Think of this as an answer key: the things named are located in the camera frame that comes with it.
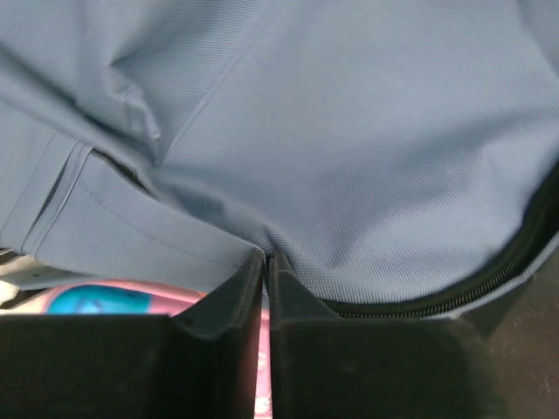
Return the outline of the blue fabric backpack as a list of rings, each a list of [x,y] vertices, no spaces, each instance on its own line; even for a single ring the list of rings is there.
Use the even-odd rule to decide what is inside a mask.
[[[558,4],[4,1],[1,245],[22,288],[282,251],[348,316],[498,298],[558,245]]]

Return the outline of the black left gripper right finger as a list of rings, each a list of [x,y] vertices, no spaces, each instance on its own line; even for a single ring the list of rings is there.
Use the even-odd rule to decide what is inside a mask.
[[[277,418],[506,418],[491,354],[452,319],[345,319],[269,261]]]

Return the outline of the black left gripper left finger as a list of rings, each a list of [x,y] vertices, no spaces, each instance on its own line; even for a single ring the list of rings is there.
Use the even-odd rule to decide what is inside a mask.
[[[253,417],[259,252],[175,316],[43,313],[53,288],[1,311],[2,417]]]

